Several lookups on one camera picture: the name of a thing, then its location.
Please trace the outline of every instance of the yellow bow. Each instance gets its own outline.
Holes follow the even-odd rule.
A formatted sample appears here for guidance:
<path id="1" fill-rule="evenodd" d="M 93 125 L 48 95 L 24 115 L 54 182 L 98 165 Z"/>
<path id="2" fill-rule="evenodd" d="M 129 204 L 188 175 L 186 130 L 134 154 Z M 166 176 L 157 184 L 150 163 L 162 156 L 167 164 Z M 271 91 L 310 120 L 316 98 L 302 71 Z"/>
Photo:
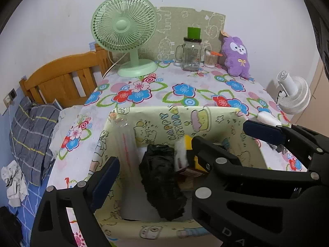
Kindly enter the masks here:
<path id="1" fill-rule="evenodd" d="M 241 66 L 245 66 L 244 64 L 246 63 L 246 60 L 238 59 L 239 62 L 241 62 Z"/>

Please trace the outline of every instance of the metal screw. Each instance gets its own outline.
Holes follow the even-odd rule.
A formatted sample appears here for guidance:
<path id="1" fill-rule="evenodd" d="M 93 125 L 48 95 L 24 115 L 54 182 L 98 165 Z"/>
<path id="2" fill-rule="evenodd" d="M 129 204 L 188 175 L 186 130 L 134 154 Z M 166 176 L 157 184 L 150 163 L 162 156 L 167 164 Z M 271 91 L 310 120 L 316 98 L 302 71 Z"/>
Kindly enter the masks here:
<path id="1" fill-rule="evenodd" d="M 223 157 L 217 158 L 216 159 L 216 163 L 218 163 L 218 164 L 225 164 L 225 163 L 227 163 L 227 159 L 225 159 Z"/>
<path id="2" fill-rule="evenodd" d="M 319 174 L 316 173 L 316 172 L 312 172 L 312 173 L 310 174 L 310 176 L 311 176 L 311 178 L 312 178 L 313 180 L 319 180 L 319 178 L 320 178 Z"/>
<path id="3" fill-rule="evenodd" d="M 79 188 L 83 188 L 86 184 L 87 184 L 86 181 L 79 181 L 79 182 L 78 182 L 78 187 L 79 187 Z"/>
<path id="4" fill-rule="evenodd" d="M 54 190 L 54 186 L 49 186 L 46 188 L 46 191 L 51 192 Z"/>
<path id="5" fill-rule="evenodd" d="M 195 191 L 195 196 L 199 199 L 206 199 L 211 196 L 211 190 L 207 187 L 198 188 Z"/>

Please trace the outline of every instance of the cable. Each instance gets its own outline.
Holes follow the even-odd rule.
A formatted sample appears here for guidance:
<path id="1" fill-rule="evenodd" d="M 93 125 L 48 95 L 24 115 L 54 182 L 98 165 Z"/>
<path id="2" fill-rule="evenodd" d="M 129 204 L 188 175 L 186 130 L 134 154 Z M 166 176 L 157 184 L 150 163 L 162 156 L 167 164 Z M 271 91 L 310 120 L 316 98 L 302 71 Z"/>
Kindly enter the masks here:
<path id="1" fill-rule="evenodd" d="M 109 51 L 107 51 L 107 56 L 109 57 L 109 60 L 111 61 L 111 63 L 114 64 L 114 61 L 110 57 L 110 52 Z"/>
<path id="2" fill-rule="evenodd" d="M 280 90 L 279 92 L 278 92 L 278 97 L 276 98 L 276 104 L 278 104 L 278 101 L 279 101 L 279 95 L 282 93 L 282 91 Z"/>
<path id="3" fill-rule="evenodd" d="M 11 134 L 11 136 L 12 136 L 12 141 L 13 141 L 13 149 L 14 149 L 14 153 L 15 153 L 15 160 L 16 160 L 16 162 L 17 162 L 17 164 L 19 165 L 19 161 L 17 160 L 17 155 L 16 155 L 16 150 L 15 150 L 15 145 L 14 145 L 14 138 L 13 138 L 13 131 L 12 131 L 12 124 L 10 123 L 10 120 L 11 120 L 11 118 L 10 118 L 10 104 L 8 105 L 8 112 L 9 112 L 9 124 L 10 124 L 10 134 Z M 28 200 L 28 202 L 29 202 L 29 205 L 30 205 L 30 209 L 31 209 L 31 212 L 32 212 L 32 215 L 34 216 L 34 217 L 36 217 L 36 215 L 34 214 L 34 212 L 33 212 L 33 210 L 32 210 L 32 206 L 31 206 L 31 203 L 30 203 L 30 199 L 29 199 L 29 190 L 28 190 L 28 185 L 27 185 L 27 183 L 26 183 L 26 180 L 25 180 L 25 175 L 23 174 L 23 170 L 22 170 L 22 168 L 21 168 L 21 166 L 19 165 L 19 169 L 21 170 L 21 173 L 22 173 L 22 178 L 24 178 L 24 182 L 25 182 L 25 185 L 26 185 L 26 190 L 27 190 L 27 200 Z"/>
<path id="4" fill-rule="evenodd" d="M 120 59 L 114 63 L 108 70 L 107 72 L 105 72 L 105 74 L 103 75 L 103 79 L 105 78 L 106 74 L 108 74 L 108 72 L 110 71 L 111 68 L 113 68 L 121 59 L 123 59 L 123 57 L 126 55 L 127 53 L 125 53 L 122 57 L 120 57 Z"/>

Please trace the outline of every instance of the green desk fan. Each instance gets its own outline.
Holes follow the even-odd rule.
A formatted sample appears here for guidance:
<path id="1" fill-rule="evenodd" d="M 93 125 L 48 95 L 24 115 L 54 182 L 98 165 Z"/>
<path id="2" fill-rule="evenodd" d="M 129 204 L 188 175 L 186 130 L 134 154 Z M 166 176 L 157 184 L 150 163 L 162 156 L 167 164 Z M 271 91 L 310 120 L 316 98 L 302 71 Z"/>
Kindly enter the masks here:
<path id="1" fill-rule="evenodd" d="M 157 13 L 148 0 L 106 0 L 93 15 L 92 34 L 104 49 L 130 53 L 130 61 L 120 66 L 118 75 L 139 77 L 158 67 L 152 60 L 139 59 L 137 52 L 152 37 L 156 26 Z"/>

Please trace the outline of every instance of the blue bedsheet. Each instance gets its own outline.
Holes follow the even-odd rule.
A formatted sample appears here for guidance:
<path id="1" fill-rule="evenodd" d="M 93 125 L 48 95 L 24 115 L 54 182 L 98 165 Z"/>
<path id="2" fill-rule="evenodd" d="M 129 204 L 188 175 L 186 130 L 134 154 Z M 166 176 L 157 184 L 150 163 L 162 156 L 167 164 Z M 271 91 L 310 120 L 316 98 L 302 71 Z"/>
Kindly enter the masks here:
<path id="1" fill-rule="evenodd" d="M 22 202 L 21 207 L 13 208 L 11 206 L 8 206 L 9 211 L 11 211 L 13 214 L 16 214 L 16 212 L 18 212 L 17 218 L 22 224 L 22 243 L 25 247 L 30 247 L 31 231 L 34 222 L 34 217 L 39 207 L 42 195 L 46 190 L 48 180 L 49 175 L 45 177 L 40 187 L 28 183 L 27 188 L 29 191 L 29 201 L 31 203 L 31 206 L 29 204 L 29 201 L 27 200 L 27 197 L 25 197 L 25 200 Z"/>

